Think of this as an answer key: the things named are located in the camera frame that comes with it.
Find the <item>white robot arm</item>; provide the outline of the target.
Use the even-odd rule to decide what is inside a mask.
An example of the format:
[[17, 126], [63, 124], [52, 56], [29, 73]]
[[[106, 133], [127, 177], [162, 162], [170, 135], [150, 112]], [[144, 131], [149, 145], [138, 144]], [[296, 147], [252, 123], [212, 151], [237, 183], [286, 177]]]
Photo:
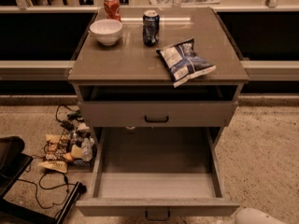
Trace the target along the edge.
[[263, 211], [254, 208], [243, 208], [229, 220], [217, 220], [213, 224], [286, 224]]

